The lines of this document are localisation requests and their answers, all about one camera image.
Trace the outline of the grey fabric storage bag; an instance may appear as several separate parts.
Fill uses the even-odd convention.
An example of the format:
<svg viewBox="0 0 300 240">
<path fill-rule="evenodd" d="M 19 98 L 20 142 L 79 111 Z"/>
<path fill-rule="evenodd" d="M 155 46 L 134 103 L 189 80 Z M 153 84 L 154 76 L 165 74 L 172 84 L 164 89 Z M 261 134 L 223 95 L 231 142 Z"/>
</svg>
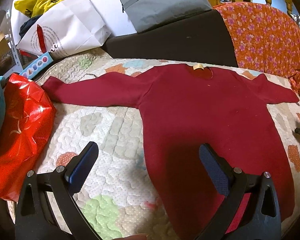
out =
<svg viewBox="0 0 300 240">
<path fill-rule="evenodd" d="M 212 9 L 208 0 L 120 0 L 137 33 Z"/>
</svg>

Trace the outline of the light blue shapes box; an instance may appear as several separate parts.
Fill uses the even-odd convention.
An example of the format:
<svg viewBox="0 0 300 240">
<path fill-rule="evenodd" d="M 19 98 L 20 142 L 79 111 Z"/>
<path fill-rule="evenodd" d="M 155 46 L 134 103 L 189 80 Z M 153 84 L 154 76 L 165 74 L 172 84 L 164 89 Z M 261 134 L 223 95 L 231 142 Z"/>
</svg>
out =
<svg viewBox="0 0 300 240">
<path fill-rule="evenodd" d="M 32 61 L 19 75 L 32 80 L 51 63 L 53 63 L 53 58 L 49 52 L 46 52 Z"/>
</svg>

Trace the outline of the yellow plastic bag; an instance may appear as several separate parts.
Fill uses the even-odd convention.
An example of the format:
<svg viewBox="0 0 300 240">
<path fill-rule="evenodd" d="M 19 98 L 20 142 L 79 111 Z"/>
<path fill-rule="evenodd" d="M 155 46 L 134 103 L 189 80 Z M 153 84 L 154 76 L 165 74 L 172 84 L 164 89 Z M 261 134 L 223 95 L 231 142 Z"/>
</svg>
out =
<svg viewBox="0 0 300 240">
<path fill-rule="evenodd" d="M 14 7 L 28 18 L 46 13 L 51 7 L 64 0 L 16 0 Z"/>
</svg>

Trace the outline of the black cushion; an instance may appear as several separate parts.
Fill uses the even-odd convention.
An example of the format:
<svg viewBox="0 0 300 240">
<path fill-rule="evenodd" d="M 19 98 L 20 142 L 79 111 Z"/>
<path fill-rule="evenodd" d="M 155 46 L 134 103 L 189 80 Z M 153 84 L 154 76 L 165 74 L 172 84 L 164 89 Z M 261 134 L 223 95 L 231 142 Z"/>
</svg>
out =
<svg viewBox="0 0 300 240">
<path fill-rule="evenodd" d="M 238 67 L 221 14 L 213 9 L 165 26 L 107 39 L 102 49 L 115 59 L 156 59 Z"/>
</svg>

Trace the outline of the orange floral fabric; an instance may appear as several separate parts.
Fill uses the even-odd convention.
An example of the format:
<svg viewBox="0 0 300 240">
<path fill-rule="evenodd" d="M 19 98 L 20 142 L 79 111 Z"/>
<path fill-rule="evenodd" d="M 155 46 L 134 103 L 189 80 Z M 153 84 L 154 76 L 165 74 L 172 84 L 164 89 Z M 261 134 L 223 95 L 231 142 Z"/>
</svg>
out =
<svg viewBox="0 0 300 240">
<path fill-rule="evenodd" d="M 300 96 L 300 28 L 266 4 L 223 3 L 214 7 L 231 36 L 239 67 L 290 81 Z"/>
</svg>

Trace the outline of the white paper shopping bag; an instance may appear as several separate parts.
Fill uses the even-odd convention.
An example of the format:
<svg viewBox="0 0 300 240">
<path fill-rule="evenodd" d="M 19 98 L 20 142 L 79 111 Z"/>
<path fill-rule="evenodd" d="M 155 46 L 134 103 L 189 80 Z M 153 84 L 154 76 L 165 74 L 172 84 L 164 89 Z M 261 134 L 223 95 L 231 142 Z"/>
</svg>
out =
<svg viewBox="0 0 300 240">
<path fill-rule="evenodd" d="M 44 13 L 17 44 L 17 48 L 42 55 L 37 27 L 53 59 L 62 59 L 101 47 L 111 35 L 91 0 L 64 0 Z"/>
</svg>

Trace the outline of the shiny red plastic bag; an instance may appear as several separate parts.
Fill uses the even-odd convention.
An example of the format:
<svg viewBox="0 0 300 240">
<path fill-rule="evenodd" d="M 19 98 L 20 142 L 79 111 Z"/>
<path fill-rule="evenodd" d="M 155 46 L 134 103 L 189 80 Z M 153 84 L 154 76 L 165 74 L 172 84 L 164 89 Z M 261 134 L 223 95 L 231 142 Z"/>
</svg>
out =
<svg viewBox="0 0 300 240">
<path fill-rule="evenodd" d="M 4 91 L 5 118 L 0 131 L 0 198 L 17 201 L 53 128 L 56 109 L 32 80 L 12 74 Z"/>
</svg>

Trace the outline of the dark red baby garment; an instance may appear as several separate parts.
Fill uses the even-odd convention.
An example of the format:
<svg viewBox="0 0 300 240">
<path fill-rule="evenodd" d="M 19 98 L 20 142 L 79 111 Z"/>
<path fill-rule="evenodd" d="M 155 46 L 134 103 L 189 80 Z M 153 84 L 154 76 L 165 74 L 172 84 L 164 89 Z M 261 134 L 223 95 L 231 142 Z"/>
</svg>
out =
<svg viewBox="0 0 300 240">
<path fill-rule="evenodd" d="M 249 80 L 227 69 L 170 64 L 136 77 L 109 72 L 69 84 L 50 77 L 43 90 L 55 102 L 140 111 L 147 171 L 181 239 L 196 237 L 223 200 L 200 161 L 204 143 L 244 172 L 268 171 L 282 219 L 293 214 L 293 176 L 267 105 L 298 97 L 263 74 Z"/>
</svg>

